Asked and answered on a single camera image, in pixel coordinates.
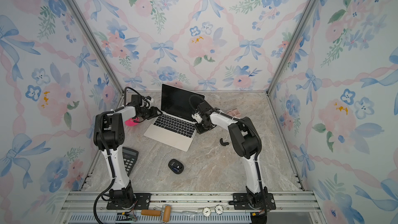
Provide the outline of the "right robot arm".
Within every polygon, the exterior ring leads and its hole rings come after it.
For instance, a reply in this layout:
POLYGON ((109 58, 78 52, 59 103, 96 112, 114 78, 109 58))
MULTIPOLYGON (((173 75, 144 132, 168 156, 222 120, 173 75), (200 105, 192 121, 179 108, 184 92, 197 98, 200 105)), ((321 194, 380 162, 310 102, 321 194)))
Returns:
POLYGON ((254 209, 266 209, 266 189, 259 165, 262 141, 250 118, 228 115, 210 106, 204 99, 196 103, 191 98, 189 104, 195 128, 200 134, 215 127, 228 131, 233 149, 244 165, 248 203, 254 209))

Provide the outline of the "black wireless mouse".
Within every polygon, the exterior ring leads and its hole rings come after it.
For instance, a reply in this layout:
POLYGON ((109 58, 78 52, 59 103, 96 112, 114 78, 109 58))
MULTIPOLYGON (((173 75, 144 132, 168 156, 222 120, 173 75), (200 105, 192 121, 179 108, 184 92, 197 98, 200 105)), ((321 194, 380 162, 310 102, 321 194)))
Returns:
POLYGON ((171 171, 177 175, 181 174, 184 170, 184 165, 176 159, 171 159, 168 166, 171 171))

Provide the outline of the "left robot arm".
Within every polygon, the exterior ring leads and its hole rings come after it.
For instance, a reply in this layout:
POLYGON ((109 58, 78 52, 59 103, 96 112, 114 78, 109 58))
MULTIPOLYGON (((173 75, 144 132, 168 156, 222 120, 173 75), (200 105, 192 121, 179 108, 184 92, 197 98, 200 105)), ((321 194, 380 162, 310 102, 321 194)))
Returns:
POLYGON ((112 205, 127 209, 135 203, 131 181, 125 170, 122 155, 125 140, 124 124, 127 120, 149 120, 161 114, 152 106, 150 96, 132 95, 131 101, 120 108, 98 114, 95 117, 93 143, 106 159, 110 185, 105 190, 112 205))

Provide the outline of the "black mouse battery cover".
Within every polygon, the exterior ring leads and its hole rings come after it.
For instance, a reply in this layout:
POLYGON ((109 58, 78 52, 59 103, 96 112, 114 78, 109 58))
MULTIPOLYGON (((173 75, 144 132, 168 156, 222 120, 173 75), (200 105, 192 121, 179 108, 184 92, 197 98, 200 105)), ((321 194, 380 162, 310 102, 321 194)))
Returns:
POLYGON ((219 143, 220 143, 220 145, 223 146, 223 147, 226 147, 226 146, 229 146, 229 145, 230 145, 230 143, 229 143, 228 141, 225 141, 223 138, 221 138, 221 139, 219 140, 219 143))

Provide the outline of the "silver laptop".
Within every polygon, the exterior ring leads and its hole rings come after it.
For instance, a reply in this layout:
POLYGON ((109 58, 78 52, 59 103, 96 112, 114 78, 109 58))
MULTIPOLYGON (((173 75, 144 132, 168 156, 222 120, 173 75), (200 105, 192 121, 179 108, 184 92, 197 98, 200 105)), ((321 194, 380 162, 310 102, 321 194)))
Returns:
POLYGON ((205 95, 177 88, 167 84, 161 87, 161 112, 144 133, 144 136, 162 144, 188 151, 195 134, 195 120, 192 118, 193 109, 189 103, 205 99, 205 95))

